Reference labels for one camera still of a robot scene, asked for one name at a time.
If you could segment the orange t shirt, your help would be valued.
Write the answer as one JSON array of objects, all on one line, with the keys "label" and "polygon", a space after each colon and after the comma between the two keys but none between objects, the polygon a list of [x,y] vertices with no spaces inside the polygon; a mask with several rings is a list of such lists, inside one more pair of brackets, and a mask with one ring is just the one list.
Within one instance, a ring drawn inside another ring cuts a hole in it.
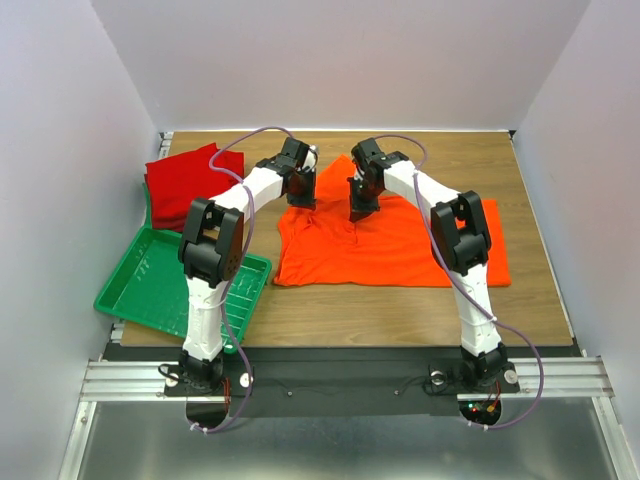
[{"label": "orange t shirt", "polygon": [[318,174],[316,208],[290,207],[278,222],[281,253],[274,283],[448,288],[416,207],[398,195],[380,198],[380,210],[349,221],[349,184],[355,173],[341,155]]}]

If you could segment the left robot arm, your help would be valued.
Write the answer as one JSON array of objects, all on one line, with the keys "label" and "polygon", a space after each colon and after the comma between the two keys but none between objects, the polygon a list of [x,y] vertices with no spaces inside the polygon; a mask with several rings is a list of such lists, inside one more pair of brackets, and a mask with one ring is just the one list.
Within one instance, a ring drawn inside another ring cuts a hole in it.
[{"label": "left robot arm", "polygon": [[288,136],[279,153],[256,163],[244,179],[222,167],[220,155],[214,154],[209,167],[236,184],[222,194],[192,201],[178,249],[188,288],[179,375],[202,394],[222,384],[224,303],[250,240],[245,224],[252,224],[258,210],[281,197],[292,206],[315,207],[316,146]]}]

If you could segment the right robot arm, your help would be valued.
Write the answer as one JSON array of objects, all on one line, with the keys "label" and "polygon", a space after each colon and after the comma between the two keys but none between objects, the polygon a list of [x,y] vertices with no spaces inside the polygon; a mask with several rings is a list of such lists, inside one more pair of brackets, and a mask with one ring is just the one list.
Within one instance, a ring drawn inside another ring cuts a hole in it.
[{"label": "right robot arm", "polygon": [[472,390],[493,385],[508,358],[491,308],[487,275],[492,241],[480,196],[444,186],[399,151],[383,152],[375,137],[358,142],[351,157],[350,220],[377,212],[378,197],[385,191],[418,209],[432,255],[454,289],[461,321],[461,381]]}]

